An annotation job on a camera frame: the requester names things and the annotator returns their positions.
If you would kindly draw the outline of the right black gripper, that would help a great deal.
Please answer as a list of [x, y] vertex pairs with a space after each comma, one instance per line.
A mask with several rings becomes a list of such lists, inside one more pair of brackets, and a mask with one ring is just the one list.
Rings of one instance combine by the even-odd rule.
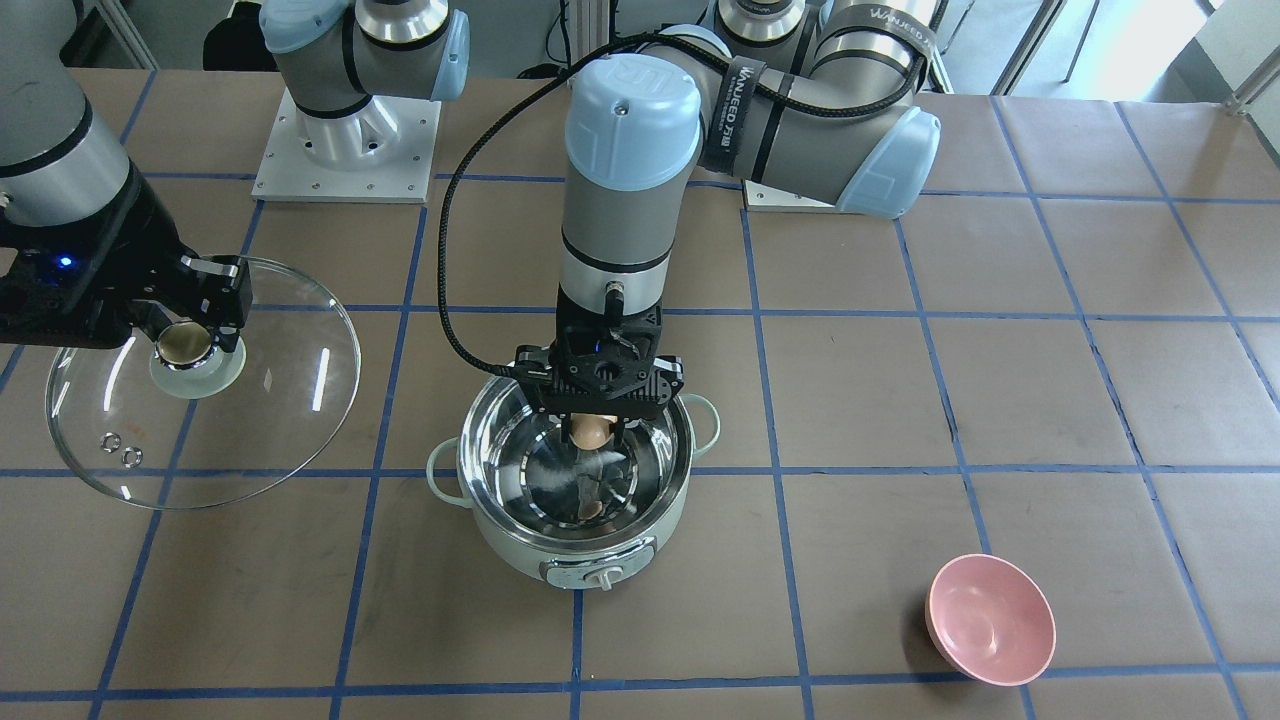
[[175, 222], [138, 170], [100, 210], [60, 225], [13, 222], [3, 209], [3, 247], [15, 250], [1, 283], [1, 338], [10, 345], [118, 348], [141, 331], [156, 342], [187, 318], [230, 354], [253, 301], [250, 259], [184, 256]]

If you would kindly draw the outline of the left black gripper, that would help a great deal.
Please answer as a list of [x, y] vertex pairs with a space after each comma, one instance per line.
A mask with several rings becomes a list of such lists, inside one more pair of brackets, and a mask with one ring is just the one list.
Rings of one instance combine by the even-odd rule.
[[520, 345], [515, 379], [536, 411], [554, 415], [550, 437], [576, 448], [570, 414], [621, 418], [614, 450], [644, 446], [646, 421], [660, 416], [685, 386], [684, 363], [659, 355], [662, 307], [608, 316], [579, 305], [556, 309], [556, 338], [547, 347]]

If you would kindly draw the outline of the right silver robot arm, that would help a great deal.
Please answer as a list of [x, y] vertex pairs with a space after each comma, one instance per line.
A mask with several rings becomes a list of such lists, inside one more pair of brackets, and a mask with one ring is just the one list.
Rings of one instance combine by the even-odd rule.
[[[61, 63], [82, 1], [3, 4], [3, 341], [118, 348], [191, 322], [207, 348], [241, 345], [250, 261], [180, 241], [118, 136]], [[264, 199], [351, 201], [361, 181], [425, 192], [426, 101], [465, 88], [470, 19], [447, 1], [265, 1], [259, 28], [285, 83]], [[389, 182], [393, 167], [406, 177]]]

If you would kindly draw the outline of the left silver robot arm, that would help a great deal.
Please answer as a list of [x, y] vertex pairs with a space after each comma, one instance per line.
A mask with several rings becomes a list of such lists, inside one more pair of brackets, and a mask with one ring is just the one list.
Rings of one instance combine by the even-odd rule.
[[945, 3], [710, 8], [710, 27], [604, 50], [573, 81], [556, 338], [513, 369], [579, 448], [655, 420], [684, 386], [659, 352], [660, 299], [695, 169], [895, 219], [938, 151], [940, 120], [914, 97]]

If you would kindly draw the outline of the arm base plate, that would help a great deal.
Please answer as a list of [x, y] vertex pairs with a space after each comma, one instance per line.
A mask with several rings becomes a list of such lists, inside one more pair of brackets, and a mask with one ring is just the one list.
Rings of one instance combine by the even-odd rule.
[[428, 197], [442, 104], [375, 96], [323, 119], [284, 94], [252, 196], [264, 202], [421, 204]]
[[844, 214], [829, 202], [777, 190], [750, 179], [742, 181], [742, 195], [749, 211]]

